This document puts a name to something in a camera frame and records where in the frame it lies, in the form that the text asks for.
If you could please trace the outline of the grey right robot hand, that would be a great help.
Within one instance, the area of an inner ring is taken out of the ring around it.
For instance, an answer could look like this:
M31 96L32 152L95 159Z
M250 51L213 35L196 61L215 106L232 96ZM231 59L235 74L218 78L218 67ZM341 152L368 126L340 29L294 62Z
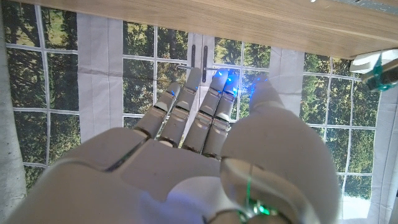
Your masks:
M112 128L48 168L8 223L336 223L340 189L317 132L267 76L230 124L238 78L219 69L192 124L200 82L172 83L131 128Z

